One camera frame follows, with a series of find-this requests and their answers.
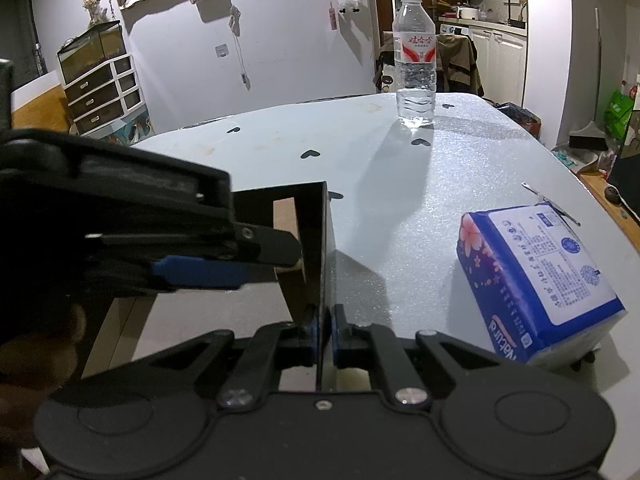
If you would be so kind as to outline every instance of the broom handle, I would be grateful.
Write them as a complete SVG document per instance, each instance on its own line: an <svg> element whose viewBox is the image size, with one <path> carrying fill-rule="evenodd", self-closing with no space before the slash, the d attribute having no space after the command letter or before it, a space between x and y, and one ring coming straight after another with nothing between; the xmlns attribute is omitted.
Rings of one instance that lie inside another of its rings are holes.
<svg viewBox="0 0 640 480"><path fill-rule="evenodd" d="M598 86L596 87L596 108L593 111L593 122L598 117L600 104L600 83L602 81L602 35L600 33L600 9L596 9L596 30L598 31Z"/></svg>

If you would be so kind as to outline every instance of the tissue package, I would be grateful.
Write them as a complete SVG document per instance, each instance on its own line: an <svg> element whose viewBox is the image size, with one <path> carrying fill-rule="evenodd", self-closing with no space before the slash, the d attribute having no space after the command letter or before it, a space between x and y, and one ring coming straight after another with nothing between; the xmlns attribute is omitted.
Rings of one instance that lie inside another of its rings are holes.
<svg viewBox="0 0 640 480"><path fill-rule="evenodd" d="M465 214L458 258L495 352L507 359L573 363L626 314L548 203Z"/></svg>

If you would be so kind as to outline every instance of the fish tank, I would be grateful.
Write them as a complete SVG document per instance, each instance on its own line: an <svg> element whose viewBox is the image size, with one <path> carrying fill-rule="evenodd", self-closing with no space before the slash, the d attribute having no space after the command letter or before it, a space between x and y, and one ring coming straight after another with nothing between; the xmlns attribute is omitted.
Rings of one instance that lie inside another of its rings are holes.
<svg viewBox="0 0 640 480"><path fill-rule="evenodd" d="M58 60L65 83L69 84L108 59L126 53L122 27L116 21L95 25L74 38L58 51Z"/></svg>

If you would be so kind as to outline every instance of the water bottle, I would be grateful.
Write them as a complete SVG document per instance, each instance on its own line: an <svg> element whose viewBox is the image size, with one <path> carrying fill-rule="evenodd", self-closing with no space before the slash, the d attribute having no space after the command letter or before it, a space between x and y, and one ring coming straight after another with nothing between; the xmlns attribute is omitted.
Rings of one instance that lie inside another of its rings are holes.
<svg viewBox="0 0 640 480"><path fill-rule="evenodd" d="M419 128L433 123L436 107L436 26L422 0L402 0L393 30L398 116Z"/></svg>

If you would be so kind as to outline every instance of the white kitchen cabinet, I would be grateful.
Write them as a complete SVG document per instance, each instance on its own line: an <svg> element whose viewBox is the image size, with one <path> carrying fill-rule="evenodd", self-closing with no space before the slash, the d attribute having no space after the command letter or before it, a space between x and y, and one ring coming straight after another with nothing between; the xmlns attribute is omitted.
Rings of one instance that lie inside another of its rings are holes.
<svg viewBox="0 0 640 480"><path fill-rule="evenodd" d="M478 71L484 97L496 103L522 106L527 67L527 38L501 30L469 27L478 51Z"/></svg>

